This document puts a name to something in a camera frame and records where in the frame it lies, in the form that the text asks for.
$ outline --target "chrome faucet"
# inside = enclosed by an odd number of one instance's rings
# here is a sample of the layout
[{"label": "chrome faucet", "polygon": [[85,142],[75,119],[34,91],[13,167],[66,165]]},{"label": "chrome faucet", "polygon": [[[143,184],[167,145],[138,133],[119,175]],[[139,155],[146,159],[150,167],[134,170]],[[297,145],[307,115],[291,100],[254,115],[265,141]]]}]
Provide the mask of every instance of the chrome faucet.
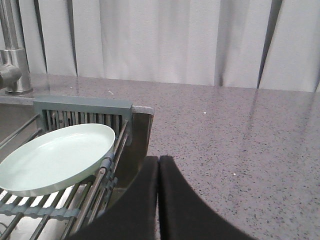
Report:
[{"label": "chrome faucet", "polygon": [[10,0],[0,0],[0,19],[5,49],[0,49],[0,89],[8,95],[31,92],[26,50],[18,46],[17,33]]}]

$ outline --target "plate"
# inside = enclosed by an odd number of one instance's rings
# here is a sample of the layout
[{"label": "plate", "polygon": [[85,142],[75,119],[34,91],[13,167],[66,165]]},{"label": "plate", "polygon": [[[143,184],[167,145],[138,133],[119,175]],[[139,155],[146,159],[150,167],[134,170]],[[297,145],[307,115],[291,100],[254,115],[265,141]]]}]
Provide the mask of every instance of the plate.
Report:
[{"label": "plate", "polygon": [[20,197],[47,195],[94,173],[115,141],[109,126],[87,123],[44,134],[0,164],[0,188]]}]

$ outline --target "gray speckled countertop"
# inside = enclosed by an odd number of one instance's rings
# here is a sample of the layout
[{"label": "gray speckled countertop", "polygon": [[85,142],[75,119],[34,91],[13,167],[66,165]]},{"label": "gray speckled countertop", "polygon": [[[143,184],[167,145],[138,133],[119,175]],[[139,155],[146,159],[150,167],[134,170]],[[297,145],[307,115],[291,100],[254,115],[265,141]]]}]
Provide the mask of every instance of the gray speckled countertop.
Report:
[{"label": "gray speckled countertop", "polygon": [[222,217],[261,240],[320,239],[320,94],[56,75],[34,92],[155,109],[149,155],[172,155]]}]

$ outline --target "curtain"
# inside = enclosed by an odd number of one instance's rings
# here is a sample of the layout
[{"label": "curtain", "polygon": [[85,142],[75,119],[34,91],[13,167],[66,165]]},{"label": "curtain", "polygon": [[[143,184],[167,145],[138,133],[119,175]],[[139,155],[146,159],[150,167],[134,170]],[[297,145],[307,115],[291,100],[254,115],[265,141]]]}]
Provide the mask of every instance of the curtain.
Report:
[{"label": "curtain", "polygon": [[31,73],[320,92],[319,0],[11,2]]}]

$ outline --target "sink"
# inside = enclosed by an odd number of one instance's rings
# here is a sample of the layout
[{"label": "sink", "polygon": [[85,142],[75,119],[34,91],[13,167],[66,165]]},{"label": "sink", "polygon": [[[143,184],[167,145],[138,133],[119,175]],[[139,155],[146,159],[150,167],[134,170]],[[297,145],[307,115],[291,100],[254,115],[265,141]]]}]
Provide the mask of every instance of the sink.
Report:
[{"label": "sink", "polygon": [[[16,105],[16,104],[0,104],[0,141],[4,140],[8,135],[13,133],[17,128],[22,126],[26,121],[32,118],[35,113],[33,107],[30,105]],[[3,161],[12,151],[18,148],[24,140],[36,131],[36,123],[33,122],[25,128],[19,137],[15,137],[4,148],[0,150],[0,162]],[[15,216],[6,216],[0,214],[0,223],[8,225]],[[24,217],[10,236],[10,240],[27,240],[30,238],[32,231],[37,227],[40,218],[33,219],[31,217]],[[39,240],[56,240],[60,237],[60,232],[64,229],[66,221],[57,221],[55,219],[49,220],[43,233],[38,238]],[[3,232],[4,226],[0,224],[0,232]]]},{"label": "sink", "polygon": [[[0,103],[0,112],[0,142],[36,114],[32,105],[24,104]],[[123,153],[121,154],[119,164],[115,172],[115,176],[119,180],[116,187],[113,189],[108,208],[112,206],[126,191],[142,165],[142,159],[146,156],[148,150],[153,114],[153,109],[151,108],[132,106],[132,142],[130,145],[124,147]],[[18,135],[18,137],[15,137],[6,146],[4,146],[0,150],[0,162],[2,162],[12,151],[17,149],[36,130],[37,124],[36,121],[34,121],[27,128],[25,128]],[[67,199],[71,189],[71,187],[67,188],[65,194],[62,196],[56,208],[63,207],[63,203]],[[54,200],[54,193],[52,195],[53,196],[50,197],[50,199],[52,198],[51,201],[48,200],[43,206],[44,208],[49,207]],[[2,199],[3,196],[4,192],[0,194],[0,199]],[[79,199],[80,197],[80,193],[77,192],[75,195],[75,199]],[[35,206],[36,204],[38,204],[38,202],[36,200],[31,206]],[[14,217],[14,215],[6,216],[4,214],[0,214],[0,233],[4,231],[3,224],[8,225]],[[33,219],[31,217],[23,217],[11,233],[10,238],[7,239],[30,239],[33,231],[36,229],[40,221],[41,218]],[[59,239],[66,227],[67,222],[67,220],[59,221],[56,219],[50,219],[45,225],[38,239]]]},{"label": "sink", "polygon": [[[0,142],[21,127],[26,121],[35,115],[30,105],[0,104]],[[36,123],[24,129],[20,137],[15,137],[3,149],[0,150],[0,162],[2,162],[12,151],[19,147],[24,140],[36,131]]]}]

